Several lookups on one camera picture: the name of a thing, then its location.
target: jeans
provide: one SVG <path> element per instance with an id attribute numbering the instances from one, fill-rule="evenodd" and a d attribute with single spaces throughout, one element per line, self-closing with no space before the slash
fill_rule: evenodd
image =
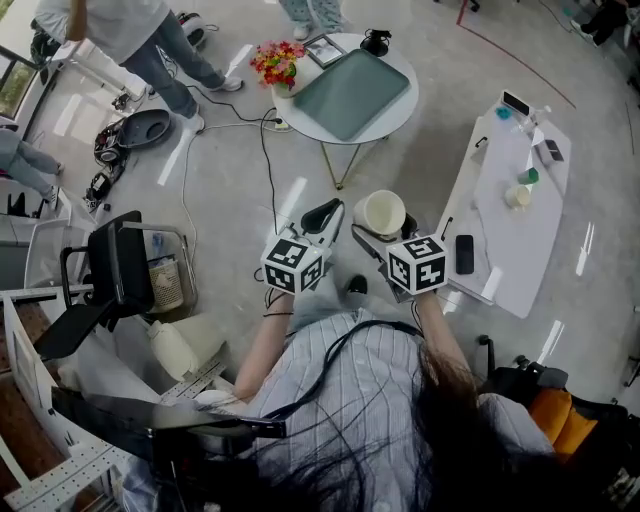
<path id="1" fill-rule="evenodd" d="M 175 60 L 188 76 L 209 89 L 221 86 L 224 83 L 224 75 L 213 69 L 213 66 L 191 46 L 173 12 L 170 12 L 151 37 L 122 63 L 127 71 L 138 75 L 153 87 L 172 112 L 188 118 L 193 117 L 198 111 L 196 100 L 186 85 L 171 77 L 158 48 Z"/>
<path id="2" fill-rule="evenodd" d="M 323 30 L 330 33 L 342 31 L 342 16 L 337 0 L 311 0 L 311 3 Z M 297 25 L 312 25 L 313 18 L 307 0 L 280 0 L 280 5 Z"/>
<path id="3" fill-rule="evenodd" d="M 47 199 L 52 185 L 47 183 L 40 173 L 57 174 L 58 162 L 46 153 L 38 151 L 31 144 L 20 141 L 16 156 L 13 157 L 9 168 L 5 170 L 18 183 L 38 191 L 43 198 Z"/>

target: white desk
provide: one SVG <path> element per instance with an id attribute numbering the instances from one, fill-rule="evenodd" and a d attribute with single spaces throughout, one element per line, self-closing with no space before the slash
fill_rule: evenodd
<path id="1" fill-rule="evenodd" d="M 545 138 L 555 140 L 564 156 L 564 162 L 545 168 L 530 136 L 518 129 L 518 120 L 499 119 L 497 106 L 476 121 L 437 233 L 445 233 L 453 286 L 525 318 L 538 294 L 560 224 L 571 142 L 549 121 L 541 123 Z M 476 148 L 483 137 L 488 142 Z M 531 204 L 525 210 L 512 210 L 504 193 L 529 167 L 540 174 L 531 190 Z M 455 272 L 455 239 L 461 234 L 474 239 L 475 268 L 469 275 Z"/>
<path id="2" fill-rule="evenodd" d="M 360 48 L 360 43 L 364 39 L 362 34 L 330 34 L 328 37 L 335 41 L 336 44 L 342 47 L 342 49 L 347 53 Z M 409 64 L 409 62 L 393 47 L 393 43 L 391 43 L 391 46 L 389 47 L 389 53 L 384 57 L 381 57 L 381 59 L 400 71 L 400 73 L 409 79 L 409 88 L 396 101 L 383 110 L 371 123 L 369 123 L 358 137 L 353 140 L 344 141 L 336 138 L 307 114 L 297 109 L 293 104 L 293 98 L 282 98 L 278 96 L 273 89 L 271 92 L 273 104 L 278 109 L 279 116 L 296 131 L 306 135 L 307 137 L 320 141 L 333 184 L 338 190 L 342 189 L 347 174 L 349 173 L 362 144 L 387 138 L 409 120 L 411 114 L 413 114 L 413 111 L 416 108 L 416 105 L 418 104 L 418 79 L 413 66 L 411 66 L 411 64 Z M 323 72 L 322 68 L 315 65 L 315 63 L 312 63 L 312 65 L 305 65 L 304 69 L 305 82 L 311 82 Z M 336 181 L 333 174 L 333 169 L 324 146 L 325 143 L 356 146 L 356 151 L 351 158 L 351 162 L 340 181 Z"/>

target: red line on floor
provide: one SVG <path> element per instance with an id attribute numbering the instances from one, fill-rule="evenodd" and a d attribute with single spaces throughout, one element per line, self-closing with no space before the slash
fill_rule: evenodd
<path id="1" fill-rule="evenodd" d="M 483 36 L 482 34 L 478 34 L 478 32 L 476 32 L 473 29 L 470 29 L 468 27 L 465 27 L 462 24 L 462 19 L 464 18 L 464 11 L 467 8 L 467 3 L 469 3 L 469 0 L 464 0 L 462 2 L 462 7 L 460 8 L 460 13 L 458 14 L 458 20 L 456 21 L 456 25 L 458 25 L 460 28 L 465 29 L 467 32 L 472 33 L 474 36 L 479 37 L 480 39 L 482 39 L 483 41 L 486 41 L 487 43 L 489 43 L 490 45 L 493 45 L 494 47 L 496 47 L 498 50 L 501 50 L 502 52 L 506 53 L 509 57 L 511 57 L 512 59 L 514 59 L 515 61 L 519 62 L 520 64 L 522 64 L 525 68 L 527 68 L 529 71 L 531 71 L 534 75 L 536 75 L 538 78 L 540 78 L 540 80 L 542 80 L 544 83 L 546 83 L 549 87 L 551 87 L 554 91 L 556 91 L 569 105 L 571 105 L 573 108 L 575 108 L 576 110 L 578 110 L 578 107 L 575 106 L 575 104 L 569 99 L 567 98 L 566 95 L 564 95 L 560 89 L 558 89 L 555 85 L 553 85 L 551 82 L 549 82 L 549 80 L 547 80 L 545 77 L 543 77 L 540 73 L 538 73 L 535 69 L 533 69 L 531 66 L 529 66 L 529 64 L 527 64 L 526 62 L 522 61 L 521 59 L 519 59 L 518 57 L 516 57 L 513 53 L 509 52 L 508 50 L 505 50 L 502 46 L 500 46 L 497 43 L 494 43 L 491 39 Z"/>
<path id="2" fill-rule="evenodd" d="M 467 8 L 467 4 L 469 3 L 469 0 L 464 0 L 464 2 L 462 2 L 462 7 L 460 7 L 460 13 L 458 14 L 458 21 L 456 21 L 456 25 L 460 26 L 460 23 L 462 23 L 462 18 L 464 17 L 464 10 Z"/>

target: black phone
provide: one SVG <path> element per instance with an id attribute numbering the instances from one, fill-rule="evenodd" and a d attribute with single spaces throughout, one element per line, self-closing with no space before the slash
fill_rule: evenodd
<path id="1" fill-rule="evenodd" d="M 456 237 L 456 274 L 473 274 L 473 236 Z"/>
<path id="2" fill-rule="evenodd" d="M 507 91 L 504 91 L 504 93 L 502 94 L 502 103 L 504 103 L 508 107 L 511 107 L 515 111 L 520 112 L 524 116 L 529 115 L 529 105 L 520 101 L 515 96 L 512 96 Z"/>

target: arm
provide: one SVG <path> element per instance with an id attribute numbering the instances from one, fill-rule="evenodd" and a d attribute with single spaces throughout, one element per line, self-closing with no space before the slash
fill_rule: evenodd
<path id="1" fill-rule="evenodd" d="M 293 295 L 284 294 L 267 310 L 269 313 L 291 313 Z M 242 363 L 233 394 L 249 402 L 260 390 L 264 379 L 280 359 L 291 315 L 268 316 L 262 321 L 249 355 Z"/>
<path id="2" fill-rule="evenodd" d="M 87 35 L 87 0 L 71 0 L 67 39 L 82 41 Z"/>
<path id="3" fill-rule="evenodd" d="M 461 369 L 471 371 L 469 364 L 453 337 L 449 324 L 444 319 L 438 297 L 434 292 L 423 293 L 416 299 L 418 316 L 430 350 L 439 352 L 459 365 Z"/>

